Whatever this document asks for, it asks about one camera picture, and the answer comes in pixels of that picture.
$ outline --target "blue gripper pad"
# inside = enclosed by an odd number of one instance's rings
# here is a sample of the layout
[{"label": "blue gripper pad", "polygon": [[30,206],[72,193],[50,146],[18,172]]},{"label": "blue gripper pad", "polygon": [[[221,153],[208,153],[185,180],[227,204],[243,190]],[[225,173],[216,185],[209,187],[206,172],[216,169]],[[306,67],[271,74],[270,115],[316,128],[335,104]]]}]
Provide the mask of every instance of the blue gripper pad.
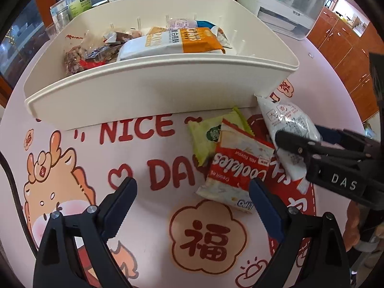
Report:
[{"label": "blue gripper pad", "polygon": [[119,188],[101,202],[97,220],[101,228],[101,237],[105,242],[116,236],[137,193],[138,185],[135,179],[126,177]]},{"label": "blue gripper pad", "polygon": [[282,211],[286,211],[287,208],[285,206],[285,209],[281,208],[280,203],[274,207],[277,196],[272,195],[258,178],[251,180],[248,192],[268,235],[281,243],[284,240],[284,219],[285,216],[288,217]]},{"label": "blue gripper pad", "polygon": [[341,141],[341,135],[336,130],[332,130],[326,127],[315,125],[317,131],[319,131],[322,139],[330,144],[339,144]]}]

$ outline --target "metal screw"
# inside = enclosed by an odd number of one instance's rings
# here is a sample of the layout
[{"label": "metal screw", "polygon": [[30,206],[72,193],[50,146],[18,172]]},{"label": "metal screw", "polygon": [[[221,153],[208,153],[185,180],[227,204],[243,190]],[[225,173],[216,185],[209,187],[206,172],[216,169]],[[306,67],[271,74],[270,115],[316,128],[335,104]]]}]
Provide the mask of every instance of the metal screw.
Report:
[{"label": "metal screw", "polygon": [[288,208],[288,212],[290,214],[298,214],[299,213],[299,210],[296,208],[296,207],[289,207]]},{"label": "metal screw", "polygon": [[327,218],[327,219],[329,219],[329,220],[333,220],[335,217],[333,216],[333,214],[332,213],[330,213],[330,212],[326,212],[325,213],[325,217]]},{"label": "metal screw", "polygon": [[87,208],[87,212],[88,212],[88,213],[95,213],[96,210],[97,210],[97,206],[95,206],[95,205],[89,206],[89,207]]},{"label": "metal screw", "polygon": [[55,212],[51,213],[51,218],[52,219],[57,219],[59,216],[60,216],[60,212],[59,211],[55,211]]}]

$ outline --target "green snack wrapper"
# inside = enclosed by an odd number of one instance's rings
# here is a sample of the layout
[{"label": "green snack wrapper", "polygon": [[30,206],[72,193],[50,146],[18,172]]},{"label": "green snack wrapper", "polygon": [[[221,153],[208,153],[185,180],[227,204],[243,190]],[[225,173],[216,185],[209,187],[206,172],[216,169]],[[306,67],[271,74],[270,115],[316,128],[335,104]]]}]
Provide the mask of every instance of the green snack wrapper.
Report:
[{"label": "green snack wrapper", "polygon": [[206,119],[202,122],[188,122],[188,127],[193,139],[193,153],[197,158],[199,167],[201,167],[209,157],[214,156],[223,119],[237,125],[240,129],[254,136],[245,117],[237,107],[234,107],[232,112],[223,116]]}]

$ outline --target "black cable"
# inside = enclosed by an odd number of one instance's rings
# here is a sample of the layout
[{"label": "black cable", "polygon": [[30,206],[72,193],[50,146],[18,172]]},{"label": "black cable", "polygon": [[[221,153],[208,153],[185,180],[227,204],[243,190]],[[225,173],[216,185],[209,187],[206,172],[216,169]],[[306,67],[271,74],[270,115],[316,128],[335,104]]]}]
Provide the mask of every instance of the black cable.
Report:
[{"label": "black cable", "polygon": [[3,154],[0,151],[0,164],[4,169],[4,172],[8,178],[9,186],[11,187],[13,201],[15,203],[17,215],[19,216],[20,223],[22,225],[26,240],[28,241],[29,247],[31,248],[33,255],[37,256],[37,248],[35,246],[35,243],[33,242],[32,236],[28,230],[28,225],[26,223],[26,219],[24,217],[22,204],[20,203],[19,194],[17,192],[15,178],[13,177],[12,170],[8,164],[8,161],[5,159]]}]

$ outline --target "shelf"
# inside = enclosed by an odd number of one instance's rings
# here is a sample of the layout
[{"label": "shelf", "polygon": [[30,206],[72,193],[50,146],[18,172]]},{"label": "shelf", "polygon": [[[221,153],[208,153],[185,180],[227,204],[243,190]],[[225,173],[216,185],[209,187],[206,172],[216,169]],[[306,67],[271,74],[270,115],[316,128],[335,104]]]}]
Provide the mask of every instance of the shelf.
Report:
[{"label": "shelf", "polygon": [[356,10],[358,10],[362,15],[364,15],[366,18],[368,18],[368,16],[365,15],[365,13],[363,12],[363,10],[360,8],[360,6],[358,6],[358,4],[354,1],[354,0],[345,0],[346,2],[348,2],[352,7],[354,7]]}]

